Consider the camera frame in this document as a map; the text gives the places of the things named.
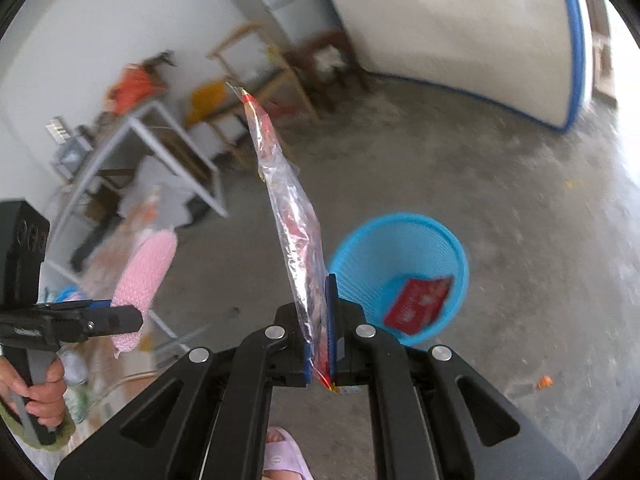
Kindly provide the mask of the person's left hand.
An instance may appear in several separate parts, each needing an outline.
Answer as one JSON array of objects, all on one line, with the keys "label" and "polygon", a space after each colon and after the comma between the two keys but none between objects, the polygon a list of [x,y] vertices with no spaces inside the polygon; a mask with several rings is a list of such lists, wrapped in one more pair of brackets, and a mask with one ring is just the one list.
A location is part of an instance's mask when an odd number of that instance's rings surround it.
[{"label": "person's left hand", "polygon": [[17,413],[13,401],[13,395],[16,394],[26,398],[26,412],[36,416],[40,425],[56,428],[62,424],[66,413],[63,399],[65,391],[64,367],[59,358],[55,358],[50,364],[46,380],[42,384],[27,387],[17,370],[2,356],[1,401],[10,411]]}]

